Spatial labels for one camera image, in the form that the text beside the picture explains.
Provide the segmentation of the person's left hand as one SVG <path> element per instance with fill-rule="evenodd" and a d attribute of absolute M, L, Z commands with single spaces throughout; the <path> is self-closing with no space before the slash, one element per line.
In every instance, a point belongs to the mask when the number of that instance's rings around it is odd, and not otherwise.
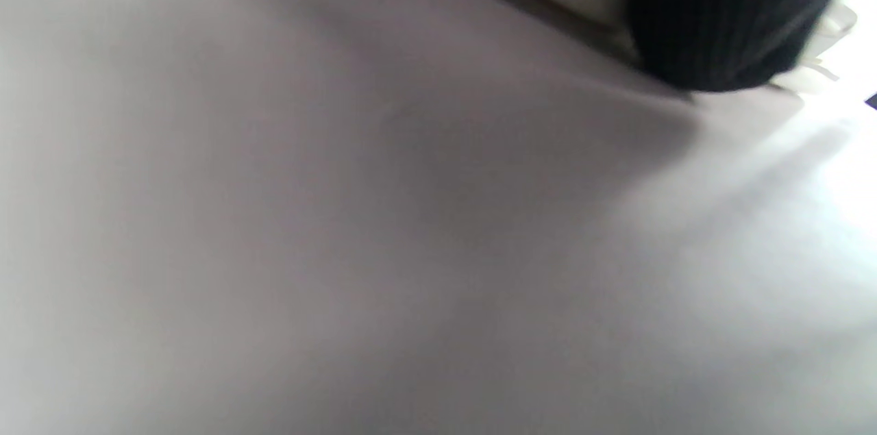
<path fill-rule="evenodd" d="M 791 70 L 832 0 L 628 0 L 646 73 L 674 88 L 734 92 Z"/>

